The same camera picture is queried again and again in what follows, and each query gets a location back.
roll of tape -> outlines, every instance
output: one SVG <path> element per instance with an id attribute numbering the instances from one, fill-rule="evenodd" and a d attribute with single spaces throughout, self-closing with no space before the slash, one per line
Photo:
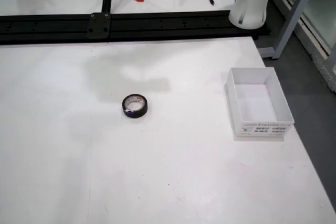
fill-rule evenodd
<path id="1" fill-rule="evenodd" d="M 129 118 L 140 118 L 147 113 L 147 99 L 140 94 L 131 94 L 122 101 L 124 114 Z"/>

open box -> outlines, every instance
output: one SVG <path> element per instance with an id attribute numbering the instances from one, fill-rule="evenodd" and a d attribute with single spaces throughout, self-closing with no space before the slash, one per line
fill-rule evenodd
<path id="1" fill-rule="evenodd" d="M 274 68 L 231 68 L 226 83 L 237 136 L 284 136 L 294 119 Z"/>

gray floor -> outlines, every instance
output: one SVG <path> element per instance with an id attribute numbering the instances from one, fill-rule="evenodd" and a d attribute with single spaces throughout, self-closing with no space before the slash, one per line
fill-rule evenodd
<path id="1" fill-rule="evenodd" d="M 272 1 L 267 15 L 274 37 L 284 18 Z M 256 44 L 265 41 L 261 38 Z M 328 89 L 295 35 L 291 36 L 279 60 L 265 59 L 264 63 L 277 72 L 296 129 L 336 209 L 336 94 Z"/>

black electrical tape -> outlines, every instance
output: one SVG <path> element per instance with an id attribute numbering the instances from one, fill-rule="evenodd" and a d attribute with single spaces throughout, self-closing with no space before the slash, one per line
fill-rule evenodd
<path id="1" fill-rule="evenodd" d="M 130 108 L 129 106 L 132 103 L 139 103 L 140 108 L 136 110 Z M 122 101 L 122 110 L 129 118 L 140 118 L 147 113 L 147 99 L 140 94 L 131 94 Z"/>

box label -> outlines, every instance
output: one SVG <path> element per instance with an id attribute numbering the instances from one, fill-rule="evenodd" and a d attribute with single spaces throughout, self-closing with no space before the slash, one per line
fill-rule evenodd
<path id="1" fill-rule="evenodd" d="M 243 135 L 283 136 L 291 124 L 278 123 L 246 123 L 240 128 Z"/>

